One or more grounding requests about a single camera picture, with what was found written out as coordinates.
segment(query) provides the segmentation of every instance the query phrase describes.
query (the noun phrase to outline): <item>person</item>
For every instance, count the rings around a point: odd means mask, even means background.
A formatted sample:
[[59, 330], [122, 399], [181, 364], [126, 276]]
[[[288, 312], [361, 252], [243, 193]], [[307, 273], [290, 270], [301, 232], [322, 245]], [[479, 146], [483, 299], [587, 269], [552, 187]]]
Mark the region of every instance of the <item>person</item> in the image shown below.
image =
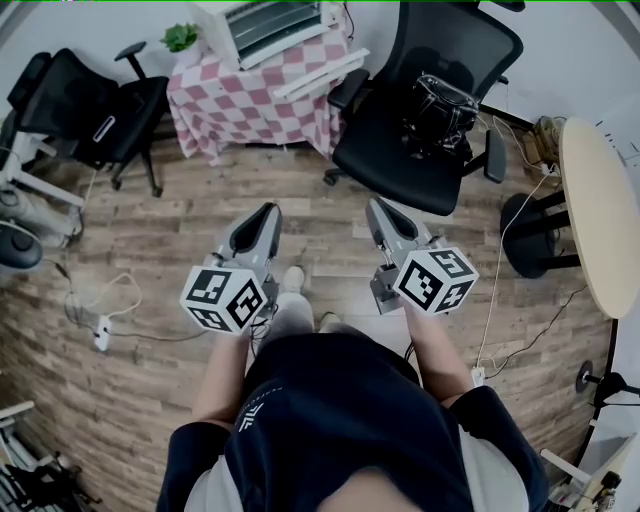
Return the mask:
[[246, 377], [249, 336], [216, 339], [192, 422], [169, 442], [159, 512], [543, 510], [537, 454], [436, 318], [405, 304], [423, 389], [336, 315], [314, 333], [303, 283], [287, 270]]

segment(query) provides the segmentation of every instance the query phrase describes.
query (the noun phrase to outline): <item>white oven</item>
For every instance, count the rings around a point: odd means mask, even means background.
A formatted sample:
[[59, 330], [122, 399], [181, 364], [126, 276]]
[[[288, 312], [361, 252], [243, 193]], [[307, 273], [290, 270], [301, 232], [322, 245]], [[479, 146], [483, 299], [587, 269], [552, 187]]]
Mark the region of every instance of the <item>white oven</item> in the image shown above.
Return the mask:
[[193, 19], [231, 70], [249, 69], [337, 23], [339, 2], [192, 2]]

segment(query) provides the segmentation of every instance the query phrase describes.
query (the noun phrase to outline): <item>potted plant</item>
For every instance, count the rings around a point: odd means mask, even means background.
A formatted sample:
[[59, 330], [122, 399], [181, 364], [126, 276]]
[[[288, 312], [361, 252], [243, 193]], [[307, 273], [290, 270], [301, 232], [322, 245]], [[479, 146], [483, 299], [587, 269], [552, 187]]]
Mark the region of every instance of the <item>potted plant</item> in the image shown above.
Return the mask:
[[168, 28], [161, 42], [171, 53], [178, 54], [178, 63], [188, 68], [200, 62], [202, 49], [198, 44], [198, 25], [176, 24]]

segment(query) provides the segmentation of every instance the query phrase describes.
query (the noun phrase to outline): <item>shirt logo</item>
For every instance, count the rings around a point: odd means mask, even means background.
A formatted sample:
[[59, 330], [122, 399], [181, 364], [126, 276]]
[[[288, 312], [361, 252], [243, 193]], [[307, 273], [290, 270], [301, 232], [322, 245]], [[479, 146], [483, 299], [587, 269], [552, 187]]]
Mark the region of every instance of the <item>shirt logo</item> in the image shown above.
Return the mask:
[[253, 425], [256, 414], [258, 414], [258, 411], [262, 408], [263, 405], [264, 403], [256, 405], [255, 407], [252, 407], [247, 411], [247, 414], [245, 414], [244, 418], [242, 418], [242, 424], [240, 425], [240, 429], [238, 430], [238, 432], [247, 430], [251, 425]]

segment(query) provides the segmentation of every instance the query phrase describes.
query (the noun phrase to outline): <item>plant pot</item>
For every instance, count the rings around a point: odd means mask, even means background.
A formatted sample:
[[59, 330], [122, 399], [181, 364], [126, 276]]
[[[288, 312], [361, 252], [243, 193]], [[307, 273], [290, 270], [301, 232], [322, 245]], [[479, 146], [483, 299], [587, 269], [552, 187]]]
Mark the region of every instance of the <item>plant pot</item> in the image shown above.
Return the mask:
[[177, 52], [176, 55], [178, 56], [178, 64], [180, 67], [190, 68], [191, 66], [195, 66], [202, 58], [202, 47], [200, 46], [200, 42], [196, 41], [186, 50]]

